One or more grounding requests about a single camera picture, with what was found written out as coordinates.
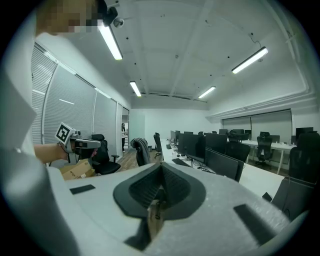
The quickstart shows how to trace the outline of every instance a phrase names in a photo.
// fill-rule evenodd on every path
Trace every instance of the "brown box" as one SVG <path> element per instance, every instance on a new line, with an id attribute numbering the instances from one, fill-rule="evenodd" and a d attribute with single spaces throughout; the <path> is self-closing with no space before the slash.
<path id="1" fill-rule="evenodd" d="M 65 181 L 83 179 L 95 175 L 95 170 L 88 163 L 88 159 L 79 160 L 76 165 L 66 165 L 60 168 L 60 172 Z"/>

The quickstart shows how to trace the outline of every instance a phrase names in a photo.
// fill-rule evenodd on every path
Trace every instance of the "white desk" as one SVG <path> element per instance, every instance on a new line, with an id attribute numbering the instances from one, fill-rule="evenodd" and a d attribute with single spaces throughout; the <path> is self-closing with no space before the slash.
<path id="1" fill-rule="evenodd" d="M 167 149 L 166 145 L 170 144 L 170 142 L 166 139 L 160 139 L 161 147 L 162 147 L 162 158 L 165 162 L 174 164 L 173 159 L 173 147 L 171 149 Z M 191 167 L 191 161 L 184 161 Z M 193 166 L 193 168 L 197 171 L 198 166 Z M 265 192 L 267 192 L 272 198 L 277 193 L 277 190 L 280 186 L 281 181 L 284 179 L 283 176 L 278 174 L 269 172 L 267 170 L 263 170 L 257 167 L 254 167 L 250 164 L 245 164 L 245 167 L 242 170 L 241 178 L 239 184 L 253 192 L 259 197 L 262 197 Z"/>
<path id="2" fill-rule="evenodd" d="M 252 154 L 252 160 L 255 157 L 255 148 L 258 147 L 258 142 L 255 140 L 243 140 L 242 144 L 246 144 L 249 145 L 250 147 L 253 147 L 253 154 Z M 281 157 L 280 157 L 280 162 L 279 162 L 279 166 L 278 166 L 278 171 L 276 172 L 276 174 L 279 174 L 279 171 L 281 169 L 283 160 L 284 160 L 284 152 L 285 151 L 290 151 L 292 148 L 296 147 L 296 145 L 288 145 L 288 144 L 282 144 L 282 143 L 271 143 L 271 149 L 273 150 L 280 150 L 281 151 Z"/>

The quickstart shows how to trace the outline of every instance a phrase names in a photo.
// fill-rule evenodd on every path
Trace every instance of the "ceiling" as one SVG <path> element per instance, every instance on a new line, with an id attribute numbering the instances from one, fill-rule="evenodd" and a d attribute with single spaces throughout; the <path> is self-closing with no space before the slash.
<path id="1" fill-rule="evenodd" d="M 81 51 L 95 56 L 90 61 L 101 72 L 108 74 L 108 66 L 116 65 L 145 97 L 196 100 L 210 86 L 217 92 L 232 90 L 289 56 L 285 38 L 262 0 L 120 0 L 115 7 L 125 19 L 122 28 L 112 25 L 122 60 L 113 59 L 99 33 L 77 33 L 70 40 L 86 46 Z M 263 62 L 233 74 L 232 68 L 260 49 L 250 36 L 269 53 Z M 121 86 L 134 94 L 129 83 Z"/>

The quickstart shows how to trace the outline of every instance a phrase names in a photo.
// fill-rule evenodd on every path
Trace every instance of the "person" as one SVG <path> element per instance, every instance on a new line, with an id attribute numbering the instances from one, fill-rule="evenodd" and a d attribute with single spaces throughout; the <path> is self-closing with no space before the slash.
<path id="1" fill-rule="evenodd" d="M 121 138 L 122 138 L 122 152 L 126 152 L 125 151 L 126 128 L 124 123 L 121 124 Z"/>
<path id="2" fill-rule="evenodd" d="M 75 26 L 86 26 L 88 21 L 97 19 L 97 16 L 93 17 L 97 9 L 98 0 L 46 0 L 16 31 L 0 64 L 1 78 L 8 78 L 30 107 L 33 89 L 31 61 L 36 37 L 42 33 L 56 36 L 59 33 L 74 32 Z M 68 157 L 57 143 L 33 145 L 31 128 L 20 150 L 27 155 L 36 156 L 43 163 L 67 160 Z"/>

